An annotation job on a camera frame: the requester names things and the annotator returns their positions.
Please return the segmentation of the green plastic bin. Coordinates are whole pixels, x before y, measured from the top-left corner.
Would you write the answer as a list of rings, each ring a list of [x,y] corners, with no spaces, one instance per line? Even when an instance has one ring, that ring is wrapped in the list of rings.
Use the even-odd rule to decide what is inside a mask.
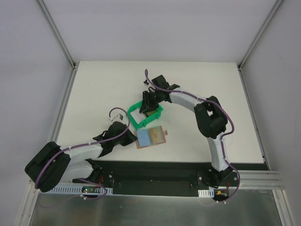
[[[156,110],[155,114],[151,115],[150,117],[146,117],[144,113],[139,113],[141,104],[142,101],[139,101],[134,105],[130,106],[130,108],[127,111],[130,121],[136,130],[144,128],[152,121],[159,119],[163,111],[163,107],[159,105],[159,108]]]

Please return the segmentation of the gold credit card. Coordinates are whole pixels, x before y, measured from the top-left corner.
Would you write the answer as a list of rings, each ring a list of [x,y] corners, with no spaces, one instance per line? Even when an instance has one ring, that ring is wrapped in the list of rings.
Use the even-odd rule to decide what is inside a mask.
[[[163,129],[161,126],[149,129],[150,139],[153,144],[164,143],[166,141]]]

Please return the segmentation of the tan leather card holder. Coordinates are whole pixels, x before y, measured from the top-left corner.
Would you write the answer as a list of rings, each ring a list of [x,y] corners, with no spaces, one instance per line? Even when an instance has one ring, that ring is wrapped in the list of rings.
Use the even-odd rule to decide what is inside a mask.
[[[166,143],[167,135],[167,131],[163,130],[162,126],[136,130],[136,147],[137,149],[142,149],[154,145],[164,144]]]

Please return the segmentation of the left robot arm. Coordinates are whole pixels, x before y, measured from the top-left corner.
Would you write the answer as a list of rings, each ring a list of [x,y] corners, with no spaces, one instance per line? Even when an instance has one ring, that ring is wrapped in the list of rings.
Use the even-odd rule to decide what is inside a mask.
[[[35,188],[44,193],[61,182],[78,178],[95,183],[100,173],[94,160],[108,155],[117,145],[127,146],[136,140],[127,125],[116,121],[85,144],[61,148],[54,141],[46,143],[24,171]]]

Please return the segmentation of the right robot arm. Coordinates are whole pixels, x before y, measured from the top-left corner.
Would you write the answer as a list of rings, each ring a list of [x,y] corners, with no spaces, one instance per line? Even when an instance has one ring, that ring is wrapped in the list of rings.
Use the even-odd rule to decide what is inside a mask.
[[[200,133],[207,138],[212,167],[212,182],[222,186],[229,179],[232,172],[230,162],[226,154],[224,132],[228,124],[228,118],[222,110],[215,96],[199,98],[194,94],[180,89],[177,84],[170,85],[163,75],[149,80],[146,74],[148,90],[142,92],[142,105],[140,113],[155,111],[162,101],[180,105],[195,114],[197,127]]]

